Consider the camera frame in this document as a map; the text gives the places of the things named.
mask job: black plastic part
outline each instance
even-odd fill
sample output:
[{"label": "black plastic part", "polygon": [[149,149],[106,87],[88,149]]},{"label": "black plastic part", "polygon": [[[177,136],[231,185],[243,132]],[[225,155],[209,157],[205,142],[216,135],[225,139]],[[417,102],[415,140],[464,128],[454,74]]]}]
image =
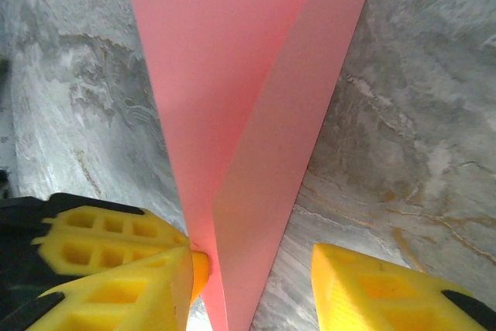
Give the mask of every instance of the black plastic part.
[{"label": "black plastic part", "polygon": [[457,291],[442,291],[454,305],[463,310],[475,322],[487,331],[496,331],[496,312],[476,298],[461,294]]},{"label": "black plastic part", "polygon": [[62,292],[34,298],[0,321],[0,331],[26,331],[64,299],[65,296]]},{"label": "black plastic part", "polygon": [[144,214],[137,207],[65,193],[54,194],[46,202],[33,197],[0,200],[0,296],[4,298],[0,319],[50,288],[81,277],[54,272],[31,242],[50,231],[51,225],[43,219],[83,205]]}]

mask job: pink paper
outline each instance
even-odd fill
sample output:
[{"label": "pink paper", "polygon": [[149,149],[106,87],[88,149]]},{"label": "pink paper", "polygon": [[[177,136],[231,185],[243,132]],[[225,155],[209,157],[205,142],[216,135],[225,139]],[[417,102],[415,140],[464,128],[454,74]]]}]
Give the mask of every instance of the pink paper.
[{"label": "pink paper", "polygon": [[247,331],[364,0],[132,0],[215,331]]}]

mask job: gray marble countertop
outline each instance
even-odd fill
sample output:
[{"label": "gray marble countertop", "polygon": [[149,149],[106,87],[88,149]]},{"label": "gray marble countertop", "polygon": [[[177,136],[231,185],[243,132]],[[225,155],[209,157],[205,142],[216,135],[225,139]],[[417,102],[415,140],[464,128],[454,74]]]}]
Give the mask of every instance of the gray marble countertop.
[{"label": "gray marble countertop", "polygon": [[[0,0],[0,15],[19,192],[137,205],[184,230],[129,0]],[[495,0],[367,0],[252,329],[318,329],[316,242],[496,308],[495,93]],[[201,302],[188,328],[209,329]]]}]

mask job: pink cardstock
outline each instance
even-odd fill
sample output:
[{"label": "pink cardstock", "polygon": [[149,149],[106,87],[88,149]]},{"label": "pink cardstock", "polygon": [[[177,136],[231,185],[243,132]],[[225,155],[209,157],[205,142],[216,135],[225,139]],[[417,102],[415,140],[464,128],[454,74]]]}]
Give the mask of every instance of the pink cardstock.
[{"label": "pink cardstock", "polygon": [[215,331],[247,331],[365,0],[132,0]]}]

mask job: marble surface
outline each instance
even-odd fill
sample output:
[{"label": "marble surface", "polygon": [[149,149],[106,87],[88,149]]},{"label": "marble surface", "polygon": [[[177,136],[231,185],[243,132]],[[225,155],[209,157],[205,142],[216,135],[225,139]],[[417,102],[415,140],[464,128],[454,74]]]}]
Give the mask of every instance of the marble surface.
[{"label": "marble surface", "polygon": [[[147,207],[184,228],[129,0],[0,0],[19,192]],[[496,1],[367,0],[253,330],[317,330],[331,242],[496,308]],[[201,302],[189,329],[208,330]]]}]

